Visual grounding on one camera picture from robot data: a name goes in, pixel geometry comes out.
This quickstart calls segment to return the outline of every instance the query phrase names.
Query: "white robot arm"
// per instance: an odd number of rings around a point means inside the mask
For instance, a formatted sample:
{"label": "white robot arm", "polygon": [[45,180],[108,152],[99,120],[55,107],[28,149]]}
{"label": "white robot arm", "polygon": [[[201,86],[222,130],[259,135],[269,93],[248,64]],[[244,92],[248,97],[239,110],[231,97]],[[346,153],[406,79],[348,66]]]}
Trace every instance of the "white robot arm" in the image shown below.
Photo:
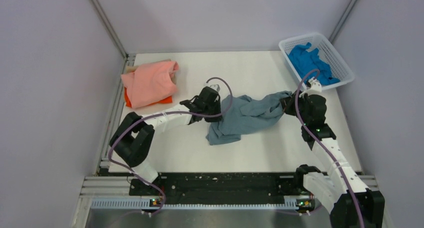
{"label": "white robot arm", "polygon": [[[112,136],[109,145],[112,146],[119,136],[125,134],[117,143],[114,151],[139,176],[150,183],[153,182],[158,177],[158,172],[146,160],[153,136],[202,119],[201,116],[189,113],[202,115],[220,114],[219,88],[217,84],[206,84],[200,94],[191,100],[182,101],[178,105],[158,113],[145,115],[145,117],[152,118],[146,119],[133,127],[130,130],[131,132],[127,131],[129,127],[142,119],[142,116],[137,115],[135,112],[127,114]],[[222,116],[215,116],[213,118],[205,118],[205,121],[217,122],[221,119]]]}
{"label": "white robot arm", "polygon": [[[327,110],[326,99],[321,93],[321,85],[311,79],[309,89],[298,98],[299,114],[304,125],[327,148],[328,152],[302,126],[303,140],[321,161],[331,180],[313,166],[301,165],[296,169],[294,182],[296,187],[311,192],[330,214],[333,228],[351,228],[358,226],[358,214],[353,199],[357,199],[360,215],[364,218],[365,227],[381,228],[385,200],[379,191],[371,189],[357,176],[340,150],[335,133],[325,123]],[[295,94],[280,102],[284,113],[296,116]],[[351,197],[347,183],[355,197]]]}

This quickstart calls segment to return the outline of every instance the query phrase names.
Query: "white table surface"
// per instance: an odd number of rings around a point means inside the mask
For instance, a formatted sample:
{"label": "white table surface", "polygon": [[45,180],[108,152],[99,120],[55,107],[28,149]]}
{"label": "white table surface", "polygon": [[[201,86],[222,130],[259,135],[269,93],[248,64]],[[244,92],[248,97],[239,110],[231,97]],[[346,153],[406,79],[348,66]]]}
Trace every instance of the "white table surface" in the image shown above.
{"label": "white table surface", "polygon": [[[234,96],[247,94],[253,99],[279,91],[295,91],[297,87],[280,51],[146,53],[137,54],[134,64],[168,58],[180,66],[174,103],[136,110],[125,106],[121,121],[132,111],[150,114],[190,99],[214,76],[225,79]],[[217,83],[221,86],[221,98],[227,97],[225,85]],[[321,95],[327,99],[326,122],[335,132],[343,154],[355,171],[362,171],[337,91],[331,89]],[[147,159],[158,172],[294,172],[302,164],[325,171],[303,141],[296,117],[283,115],[271,128],[242,135],[241,141],[217,146],[210,146],[205,138],[208,127],[208,123],[200,121],[155,135]],[[115,153],[113,158],[123,162]],[[111,164],[109,171],[126,170]]]}

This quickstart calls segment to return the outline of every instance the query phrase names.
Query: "blue cloth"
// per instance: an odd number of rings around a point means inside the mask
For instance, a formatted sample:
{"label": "blue cloth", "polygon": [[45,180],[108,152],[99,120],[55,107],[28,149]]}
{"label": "blue cloth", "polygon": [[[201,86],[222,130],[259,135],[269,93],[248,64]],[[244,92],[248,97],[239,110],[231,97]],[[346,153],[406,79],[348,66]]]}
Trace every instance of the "blue cloth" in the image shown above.
{"label": "blue cloth", "polygon": [[[206,139],[210,145],[239,141],[242,134],[250,134],[277,123],[283,115],[280,99],[290,96],[291,92],[278,92],[267,95],[262,100],[253,100],[247,95],[234,97],[232,106],[222,117],[222,121],[211,123]],[[226,97],[221,108],[230,103]]]}
{"label": "blue cloth", "polygon": [[[299,76],[303,78],[309,71],[318,68],[320,73],[317,79],[321,85],[325,86],[340,82],[338,78],[333,77],[330,65],[321,61],[320,56],[318,56],[319,49],[315,48],[311,52],[308,52],[307,49],[310,47],[310,42],[306,45],[296,45],[288,56]],[[314,73],[310,75],[305,83],[315,75]]]}

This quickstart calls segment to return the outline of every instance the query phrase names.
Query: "folded clothes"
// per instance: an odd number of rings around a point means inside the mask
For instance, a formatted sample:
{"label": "folded clothes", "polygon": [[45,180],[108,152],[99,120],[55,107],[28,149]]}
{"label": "folded clothes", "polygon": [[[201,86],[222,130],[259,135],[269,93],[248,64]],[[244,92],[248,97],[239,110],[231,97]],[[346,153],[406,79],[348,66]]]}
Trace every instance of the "folded clothes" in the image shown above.
{"label": "folded clothes", "polygon": [[175,61],[160,61],[140,65],[134,72],[122,74],[127,104],[139,108],[169,99],[177,91],[172,78],[178,69]]}
{"label": "folded clothes", "polygon": [[[232,106],[223,114],[220,122],[211,123],[206,139],[210,145],[239,141],[242,134],[250,134],[274,125],[283,115],[280,99],[290,96],[291,92],[278,92],[267,95],[262,100],[254,100],[247,95],[234,97]],[[227,108],[230,96],[221,102]]]}
{"label": "folded clothes", "polygon": [[[165,60],[161,60],[161,61],[158,61],[158,62],[164,62],[164,61],[171,61],[171,59],[165,59]],[[126,66],[125,67],[125,73],[135,72],[137,70],[137,68],[138,68],[138,66]],[[175,77],[176,77],[175,74],[174,74],[173,77],[171,77],[171,81],[174,84],[176,84],[176,78]],[[123,97],[124,97],[124,100],[125,100],[125,106],[132,108],[133,105],[131,104],[131,101],[129,100],[130,98],[127,95],[127,89],[126,89],[126,87],[124,87],[123,94],[124,94]],[[158,104],[158,103],[169,104],[169,103],[172,103],[172,102],[173,102],[172,96],[169,96],[169,97],[167,97],[165,99],[162,99],[159,102],[151,103],[148,106],[155,105],[155,104]]]}
{"label": "folded clothes", "polygon": [[[317,79],[321,85],[325,86],[340,82],[338,78],[333,77],[330,65],[321,61],[320,56],[318,56],[319,49],[315,48],[308,52],[307,49],[310,47],[310,42],[306,45],[296,45],[288,56],[299,76],[303,78],[308,72],[318,68],[320,73]],[[310,75],[306,81],[314,76],[315,74]]]}

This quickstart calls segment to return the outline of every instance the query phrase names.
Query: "laundry basket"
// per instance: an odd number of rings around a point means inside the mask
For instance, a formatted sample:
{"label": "laundry basket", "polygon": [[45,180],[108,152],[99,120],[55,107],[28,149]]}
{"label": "laundry basket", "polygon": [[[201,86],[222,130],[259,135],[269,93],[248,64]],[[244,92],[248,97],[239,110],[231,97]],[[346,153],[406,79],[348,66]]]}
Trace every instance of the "laundry basket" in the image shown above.
{"label": "laundry basket", "polygon": [[[288,54],[290,54],[291,50],[296,45],[306,45],[308,42],[312,44],[310,49],[308,50],[312,51],[313,49],[318,48],[320,50],[318,53],[319,58],[330,65],[333,77],[336,77],[340,80],[340,82],[338,83],[322,86],[323,90],[342,86],[354,80],[355,75],[353,74],[349,66],[346,64],[346,62],[343,60],[343,58],[340,56],[340,54],[336,51],[334,46],[324,35],[315,32],[302,36],[288,38],[279,42],[278,44],[284,56],[284,63],[286,67],[290,67],[289,71],[291,72],[291,75],[293,76],[293,79],[296,81],[297,84],[299,84],[302,78],[297,73],[292,62],[290,62]],[[303,90],[306,89],[305,84],[302,84],[302,88]]]}

